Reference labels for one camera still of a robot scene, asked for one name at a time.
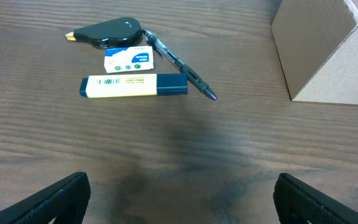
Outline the yellow highlighter dark cap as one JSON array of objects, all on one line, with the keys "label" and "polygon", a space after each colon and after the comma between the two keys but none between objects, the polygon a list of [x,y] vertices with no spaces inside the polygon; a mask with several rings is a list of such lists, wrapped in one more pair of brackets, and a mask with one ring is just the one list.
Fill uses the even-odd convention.
[{"label": "yellow highlighter dark cap", "polygon": [[92,75],[83,78],[80,95],[87,98],[124,96],[167,96],[188,93],[184,73]]}]

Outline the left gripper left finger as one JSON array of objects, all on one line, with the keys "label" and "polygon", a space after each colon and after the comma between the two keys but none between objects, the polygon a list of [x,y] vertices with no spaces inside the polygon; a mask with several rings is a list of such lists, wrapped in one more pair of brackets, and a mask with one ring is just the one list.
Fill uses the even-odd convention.
[{"label": "left gripper left finger", "polygon": [[82,224],[91,196],[85,172],[75,172],[0,211],[0,224]]}]

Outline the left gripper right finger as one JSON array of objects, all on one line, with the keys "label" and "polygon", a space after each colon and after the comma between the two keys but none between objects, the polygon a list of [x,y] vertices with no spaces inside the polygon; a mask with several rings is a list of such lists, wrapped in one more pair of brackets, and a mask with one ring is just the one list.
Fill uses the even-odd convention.
[{"label": "left gripper right finger", "polygon": [[278,176],[273,201],[281,224],[358,224],[358,212],[288,173]]}]

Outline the cardboard box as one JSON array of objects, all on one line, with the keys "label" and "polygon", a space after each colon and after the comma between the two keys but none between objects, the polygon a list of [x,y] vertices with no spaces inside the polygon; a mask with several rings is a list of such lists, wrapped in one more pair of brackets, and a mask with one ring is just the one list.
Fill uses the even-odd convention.
[{"label": "cardboard box", "polygon": [[358,105],[358,0],[283,0],[271,30],[292,101]]}]

